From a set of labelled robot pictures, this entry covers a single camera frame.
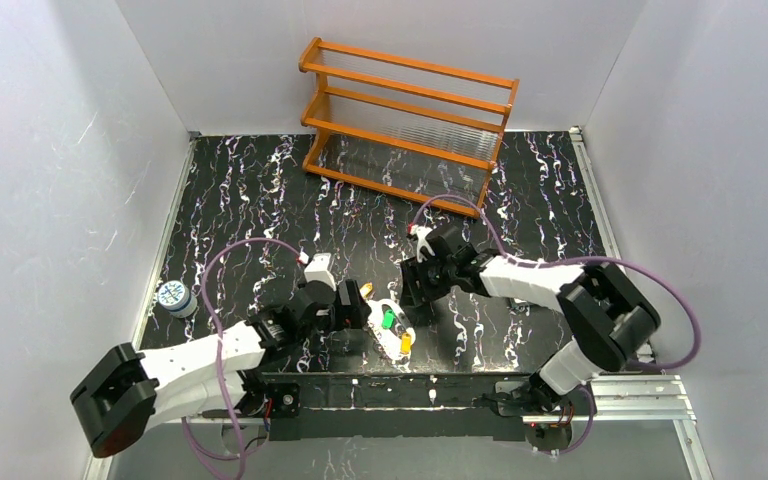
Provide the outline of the blue white round tin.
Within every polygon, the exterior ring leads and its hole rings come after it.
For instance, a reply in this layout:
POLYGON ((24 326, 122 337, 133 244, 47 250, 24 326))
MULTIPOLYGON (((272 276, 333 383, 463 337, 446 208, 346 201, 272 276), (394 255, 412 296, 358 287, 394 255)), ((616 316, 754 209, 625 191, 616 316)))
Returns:
POLYGON ((171 316, 178 319, 193 315, 198 308, 197 298, 191 289, 179 280, 170 280, 156 291, 157 303, 171 316))

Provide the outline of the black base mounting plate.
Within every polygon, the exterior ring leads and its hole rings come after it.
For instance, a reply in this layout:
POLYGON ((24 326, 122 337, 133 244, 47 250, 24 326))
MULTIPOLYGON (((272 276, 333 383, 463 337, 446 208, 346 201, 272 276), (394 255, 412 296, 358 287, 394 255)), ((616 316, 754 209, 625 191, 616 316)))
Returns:
POLYGON ((236 412, 273 441, 315 438, 490 437, 565 448, 595 409, 590 388, 543 409, 515 374, 246 374, 236 412))

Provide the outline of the green key tag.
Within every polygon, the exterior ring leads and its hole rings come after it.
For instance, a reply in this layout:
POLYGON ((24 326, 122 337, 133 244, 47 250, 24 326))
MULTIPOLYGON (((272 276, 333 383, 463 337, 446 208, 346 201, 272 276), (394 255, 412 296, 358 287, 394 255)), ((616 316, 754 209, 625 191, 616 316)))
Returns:
POLYGON ((387 309, 383 313, 382 321, 381 321, 381 327, 383 329, 390 329, 393 324, 395 323, 395 320, 397 319, 397 315, 395 312, 391 309, 387 309))

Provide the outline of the silver metal keyring plate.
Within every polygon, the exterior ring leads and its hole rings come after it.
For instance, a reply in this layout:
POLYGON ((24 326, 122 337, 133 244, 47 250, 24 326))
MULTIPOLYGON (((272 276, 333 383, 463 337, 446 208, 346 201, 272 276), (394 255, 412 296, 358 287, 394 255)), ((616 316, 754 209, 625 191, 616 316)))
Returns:
POLYGON ((391 299, 370 300, 368 305, 371 307, 372 312, 367 319, 366 327, 373 338, 376 350, 382 358, 391 363, 397 365, 407 364, 411 359, 413 346, 417 340, 417 334, 407 314, 397 302, 391 299), (383 313, 387 309, 393 310, 397 315, 397 319, 390 329, 383 329, 381 321, 383 313), (411 334, 413 339, 409 355, 402 355, 400 353, 400 340, 404 333, 411 334))

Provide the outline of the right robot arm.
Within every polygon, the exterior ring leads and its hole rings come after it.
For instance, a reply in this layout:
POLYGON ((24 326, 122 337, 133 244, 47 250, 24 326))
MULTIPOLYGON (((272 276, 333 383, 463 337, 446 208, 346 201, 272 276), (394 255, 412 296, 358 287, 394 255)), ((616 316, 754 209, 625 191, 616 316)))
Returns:
POLYGON ((528 381, 490 395, 498 405, 554 409, 565 396, 604 372, 619 372, 658 329, 659 314, 614 263, 533 267, 515 264, 497 249, 478 251, 452 225, 412 225, 416 252, 400 264, 400 304, 420 308, 455 288, 509 298, 559 312, 572 338, 528 381))

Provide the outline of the yellow key tag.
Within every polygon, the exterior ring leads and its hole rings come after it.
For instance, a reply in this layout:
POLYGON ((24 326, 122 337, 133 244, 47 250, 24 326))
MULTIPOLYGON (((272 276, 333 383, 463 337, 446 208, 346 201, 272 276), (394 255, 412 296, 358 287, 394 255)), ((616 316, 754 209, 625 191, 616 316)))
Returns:
POLYGON ((409 355, 411 353, 412 344, 412 335, 409 333, 404 333, 400 340, 400 353, 402 355, 409 355))

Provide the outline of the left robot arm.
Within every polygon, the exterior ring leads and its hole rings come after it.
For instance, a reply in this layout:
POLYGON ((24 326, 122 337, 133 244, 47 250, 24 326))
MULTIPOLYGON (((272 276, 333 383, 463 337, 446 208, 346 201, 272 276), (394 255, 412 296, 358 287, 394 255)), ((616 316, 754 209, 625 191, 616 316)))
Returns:
POLYGON ((316 332, 361 329, 383 312, 355 280, 305 282, 287 301, 262 308, 223 335, 161 349, 111 348, 70 402, 93 456, 111 457, 172 420, 227 406, 243 416, 259 412, 268 402, 259 368, 291 356, 316 332))

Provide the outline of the orange key tag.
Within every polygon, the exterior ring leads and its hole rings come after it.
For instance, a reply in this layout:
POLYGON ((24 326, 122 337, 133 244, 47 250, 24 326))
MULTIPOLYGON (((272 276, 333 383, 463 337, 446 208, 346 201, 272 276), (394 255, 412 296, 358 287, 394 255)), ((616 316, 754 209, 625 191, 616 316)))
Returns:
POLYGON ((369 299, 374 293, 374 286, 371 282, 365 283, 360 287, 359 292, 364 299, 369 299))

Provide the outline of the orange wooden rack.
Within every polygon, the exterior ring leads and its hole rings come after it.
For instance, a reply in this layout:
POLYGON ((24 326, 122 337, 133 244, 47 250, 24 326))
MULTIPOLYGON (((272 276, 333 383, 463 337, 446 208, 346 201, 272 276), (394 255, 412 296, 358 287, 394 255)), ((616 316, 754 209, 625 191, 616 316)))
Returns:
POLYGON ((298 69, 315 78, 305 172, 477 216, 519 80, 319 37, 298 69))

